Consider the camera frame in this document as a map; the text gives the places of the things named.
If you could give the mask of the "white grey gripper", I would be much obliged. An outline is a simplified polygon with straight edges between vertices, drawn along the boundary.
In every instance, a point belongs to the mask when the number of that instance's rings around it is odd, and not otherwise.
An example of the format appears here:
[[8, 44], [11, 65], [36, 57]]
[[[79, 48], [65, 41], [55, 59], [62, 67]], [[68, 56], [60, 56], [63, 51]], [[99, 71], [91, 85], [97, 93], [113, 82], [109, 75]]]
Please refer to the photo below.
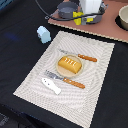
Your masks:
[[102, 0], [79, 0], [84, 14], [97, 13]]

